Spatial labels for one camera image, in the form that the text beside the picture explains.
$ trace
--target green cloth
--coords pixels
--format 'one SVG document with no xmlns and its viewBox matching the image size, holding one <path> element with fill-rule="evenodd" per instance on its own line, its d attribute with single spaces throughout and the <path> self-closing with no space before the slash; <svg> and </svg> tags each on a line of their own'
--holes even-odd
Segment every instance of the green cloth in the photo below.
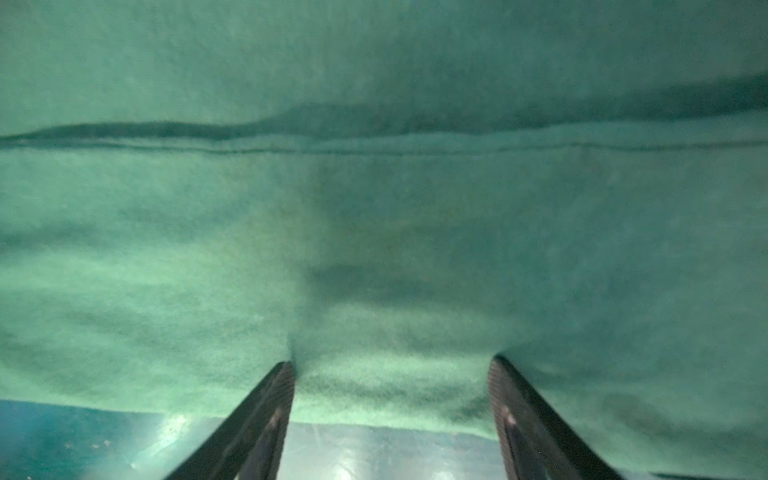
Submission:
<svg viewBox="0 0 768 480">
<path fill-rule="evenodd" d="M 294 420 L 494 438 L 505 352 L 619 468 L 763 477 L 748 4 L 2 3 L 0 398 L 292 359 Z"/>
</svg>

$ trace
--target green fabric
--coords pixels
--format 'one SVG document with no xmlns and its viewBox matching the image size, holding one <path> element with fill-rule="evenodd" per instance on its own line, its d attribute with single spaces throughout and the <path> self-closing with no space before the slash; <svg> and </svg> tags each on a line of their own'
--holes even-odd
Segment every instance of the green fabric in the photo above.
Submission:
<svg viewBox="0 0 768 480">
<path fill-rule="evenodd" d="M 0 397 L 494 438 L 503 351 L 761 478 L 768 6 L 669 5 L 1 3 Z"/>
</svg>

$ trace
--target shiny metallic surface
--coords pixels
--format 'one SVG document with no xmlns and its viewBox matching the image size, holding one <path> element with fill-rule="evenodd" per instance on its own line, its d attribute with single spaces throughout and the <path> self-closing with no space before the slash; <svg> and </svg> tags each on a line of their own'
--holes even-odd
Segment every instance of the shiny metallic surface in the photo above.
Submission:
<svg viewBox="0 0 768 480">
<path fill-rule="evenodd" d="M 220 423 L 0 401 L 0 480 L 160 479 Z M 505 473 L 498 443 L 487 439 L 291 422 L 277 478 L 502 480 Z"/>
</svg>

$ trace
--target teal surface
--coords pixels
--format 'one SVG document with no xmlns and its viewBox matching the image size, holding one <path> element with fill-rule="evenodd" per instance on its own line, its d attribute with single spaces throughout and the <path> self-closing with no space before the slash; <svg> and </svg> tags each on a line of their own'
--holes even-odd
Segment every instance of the teal surface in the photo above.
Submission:
<svg viewBox="0 0 768 480">
<path fill-rule="evenodd" d="M 0 2 L 0 397 L 768 472 L 762 2 Z"/>
</svg>

